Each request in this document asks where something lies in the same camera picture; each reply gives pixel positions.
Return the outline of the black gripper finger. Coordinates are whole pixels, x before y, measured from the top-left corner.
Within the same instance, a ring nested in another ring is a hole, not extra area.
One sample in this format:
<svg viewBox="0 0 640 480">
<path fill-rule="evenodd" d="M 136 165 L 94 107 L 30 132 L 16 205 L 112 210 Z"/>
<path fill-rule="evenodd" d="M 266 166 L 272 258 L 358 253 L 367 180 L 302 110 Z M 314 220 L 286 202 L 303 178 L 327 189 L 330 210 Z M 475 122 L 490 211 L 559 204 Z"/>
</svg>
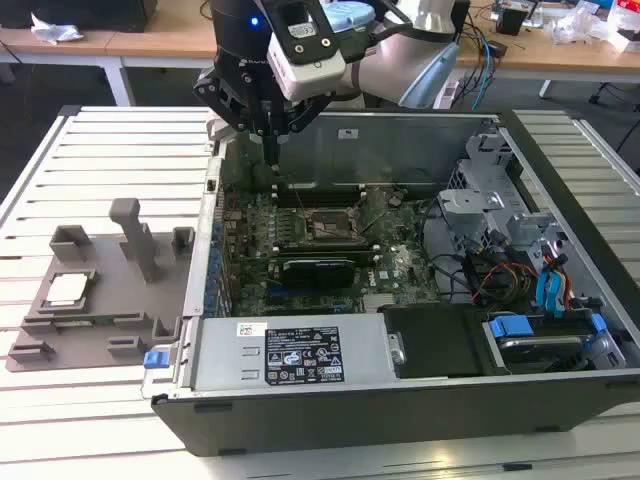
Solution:
<svg viewBox="0 0 640 480">
<path fill-rule="evenodd" d="M 330 103 L 331 94 L 323 94 L 298 103 L 280 96 L 272 102 L 272 168 L 279 168 L 280 138 L 304 130 Z"/>
<path fill-rule="evenodd" d="M 236 132 L 248 132 L 262 145 L 262 156 L 274 167 L 274 135 L 266 107 L 259 95 L 256 75 L 246 69 L 239 74 L 240 92 L 235 91 L 219 73 L 210 68 L 198 78 L 194 93 Z"/>
</svg>

